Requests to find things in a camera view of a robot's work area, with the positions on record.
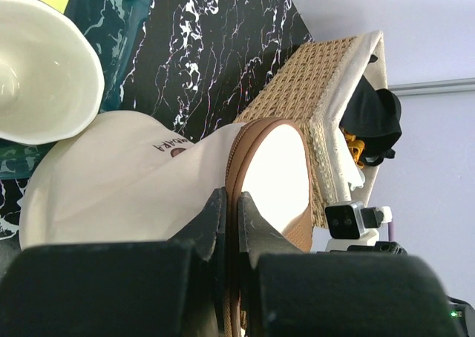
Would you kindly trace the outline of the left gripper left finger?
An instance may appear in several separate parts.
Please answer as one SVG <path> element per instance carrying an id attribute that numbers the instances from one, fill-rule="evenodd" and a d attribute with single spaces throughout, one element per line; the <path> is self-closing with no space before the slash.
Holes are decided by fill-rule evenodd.
<path id="1" fill-rule="evenodd" d="M 1 280 L 3 336 L 222 336 L 226 192 L 166 241 L 36 246 Z"/>

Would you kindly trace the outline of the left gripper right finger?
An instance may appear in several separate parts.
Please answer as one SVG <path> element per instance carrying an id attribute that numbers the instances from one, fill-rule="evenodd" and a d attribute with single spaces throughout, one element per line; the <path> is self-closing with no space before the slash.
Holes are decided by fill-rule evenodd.
<path id="1" fill-rule="evenodd" d="M 237 202 L 241 301 L 249 336 L 396 336 L 388 284 L 395 266 L 376 252 L 305 253 Z"/>

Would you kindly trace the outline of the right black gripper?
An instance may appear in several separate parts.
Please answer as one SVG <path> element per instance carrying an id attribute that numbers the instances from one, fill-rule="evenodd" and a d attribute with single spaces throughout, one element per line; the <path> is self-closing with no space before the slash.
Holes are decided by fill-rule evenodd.
<path id="1" fill-rule="evenodd" d="M 397 242 L 382 241 L 376 253 L 389 255 L 388 318 L 396 336 L 469 336 L 470 304 L 449 296 L 434 271 L 421 259 L 408 255 Z"/>

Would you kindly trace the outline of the cream round laundry bag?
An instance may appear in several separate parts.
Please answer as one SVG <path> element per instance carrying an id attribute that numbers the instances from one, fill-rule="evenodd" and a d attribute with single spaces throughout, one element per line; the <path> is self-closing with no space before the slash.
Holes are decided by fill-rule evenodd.
<path id="1" fill-rule="evenodd" d="M 232 123 L 193 143 L 136 111 L 100 114 L 55 144 L 34 171 L 22 199 L 20 246 L 165 241 L 220 188 L 227 193 L 223 327 L 239 336 L 241 193 L 294 246 L 312 246 L 309 150 L 290 120 Z"/>

